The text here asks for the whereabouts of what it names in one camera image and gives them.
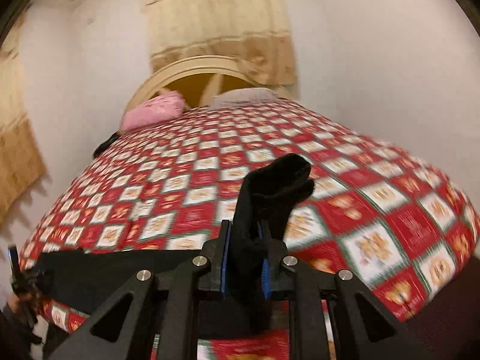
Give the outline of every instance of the metal screw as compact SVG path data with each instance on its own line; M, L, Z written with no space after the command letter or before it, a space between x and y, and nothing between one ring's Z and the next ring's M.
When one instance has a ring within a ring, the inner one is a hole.
M194 264L194 266L204 266L207 263L207 257L204 256L197 256L194 257L191 262Z
M298 260L293 257L293 256L285 256L283 258L283 263L286 265L286 266L296 266L297 263L298 263Z
M342 280L350 280L353 277L353 273L351 273L351 271L348 269L342 269L340 272L338 272L338 276Z
M141 271L137 272L137 279L140 281L146 281L151 275L152 273L150 271L147 271L147 269L142 269Z

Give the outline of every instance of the beige curtain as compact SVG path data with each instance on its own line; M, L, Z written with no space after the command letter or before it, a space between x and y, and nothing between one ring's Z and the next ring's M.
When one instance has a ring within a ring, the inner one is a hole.
M154 71L189 56L237 57L263 85L296 80L283 0L144 0Z
M21 27L22 16L0 47L0 226L15 199L45 171L23 106Z

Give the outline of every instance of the headboard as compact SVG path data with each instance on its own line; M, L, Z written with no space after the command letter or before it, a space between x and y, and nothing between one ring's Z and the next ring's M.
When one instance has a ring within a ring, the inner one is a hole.
M240 72L235 58L194 56L173 62L150 76L132 96L123 114L159 93L179 91L190 109L210 104L213 96L223 92L262 86ZM269 88L279 97L291 98L282 86Z

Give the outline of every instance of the bedspread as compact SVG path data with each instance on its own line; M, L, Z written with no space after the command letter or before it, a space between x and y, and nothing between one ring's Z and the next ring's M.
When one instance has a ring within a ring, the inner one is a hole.
M201 249L222 219L233 218L243 177L289 152L312 164L315 179L313 195L293 210L286 229L293 255L327 272L351 269L400 320L466 264L480 222L443 172L285 101L198 108L122 136L46 213L21 265L32 266L42 251L78 247ZM69 332L86 317L55 302L44 312ZM252 340L236 345L287 358L285 331ZM226 359L231 345L203 342L199 357Z

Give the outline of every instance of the bed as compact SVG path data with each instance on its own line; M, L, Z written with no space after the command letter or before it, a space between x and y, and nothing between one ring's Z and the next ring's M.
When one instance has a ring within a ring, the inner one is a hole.
M125 112L171 90L187 110L123 134L73 180L24 245L22 268L64 249L201 249L233 217L243 177L293 152L311 163L315 190L290 217L291 253L326 272L351 269L401 321L418 314L475 248L480 221L467 196L438 168L304 108L285 88L272 88L274 103L208 108L219 93L254 86L233 58L220 56L151 76ZM43 314L67 332L87 318L54 301ZM202 341L199 358L287 359L287 337L278 329Z

